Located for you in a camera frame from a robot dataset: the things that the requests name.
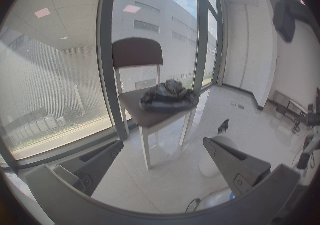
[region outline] chair seat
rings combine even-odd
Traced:
[[[140,108],[139,101],[141,96],[148,91],[149,88],[138,89],[125,92],[119,95],[121,104],[130,113],[134,122],[141,127],[152,127],[161,123],[175,115],[176,113],[165,112],[146,112]]]

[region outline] chair backrest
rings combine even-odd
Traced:
[[[162,50],[157,41],[138,37],[117,40],[112,44],[112,60],[119,94],[122,93],[119,72],[122,67],[157,65],[157,84],[160,84]]]

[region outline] building window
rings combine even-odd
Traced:
[[[145,8],[145,9],[151,10],[152,12],[160,15],[160,10],[157,9],[157,8],[148,6],[148,5],[143,4],[143,3],[140,3],[140,2],[138,2],[138,1],[135,1],[135,2],[134,2],[134,5],[137,6],[137,7],[141,7],[141,8]]]
[[[156,26],[151,23],[141,22],[138,20],[134,20],[134,28],[148,30],[148,31],[154,31],[156,33],[159,33],[159,26]]]
[[[185,23],[181,22],[180,20],[176,19],[175,17],[172,17],[172,21],[178,23],[178,24],[181,24],[183,27],[186,27],[188,30],[194,32],[194,33],[197,33],[196,30],[192,29],[190,26],[186,25]]]
[[[196,46],[196,44],[197,44],[196,41],[194,41],[194,40],[192,40],[192,39],[189,39],[189,38],[187,38],[187,37],[185,37],[185,36],[182,36],[182,35],[174,32],[174,31],[172,32],[171,37],[174,38],[174,39],[178,39],[178,40],[180,40],[180,41],[183,41],[183,42],[185,42],[185,43],[189,43],[189,44],[192,45],[192,46]]]
[[[157,84],[156,79],[148,79],[148,80],[142,80],[137,81],[136,83],[136,90],[146,88],[146,87],[153,87]]]

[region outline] floor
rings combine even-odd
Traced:
[[[256,109],[252,96],[229,87],[213,86],[204,92],[196,110],[188,138],[179,146],[184,118],[149,136],[152,168],[146,170],[138,129],[130,132],[124,148],[92,195],[106,204],[148,213],[180,213],[195,198],[227,187],[222,175],[204,177],[199,161],[206,152],[203,137],[217,135],[217,128],[227,118],[229,137],[239,150],[271,163],[292,165],[308,133],[305,126],[294,134],[293,122],[277,119],[269,104]]]

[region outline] white wall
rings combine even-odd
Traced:
[[[258,6],[227,6],[229,39],[223,83],[254,94],[264,107],[273,81],[277,53],[270,0]]]
[[[285,43],[278,35],[277,71],[269,98],[278,90],[307,108],[315,104],[320,87],[320,45],[311,27],[299,21],[293,37]]]

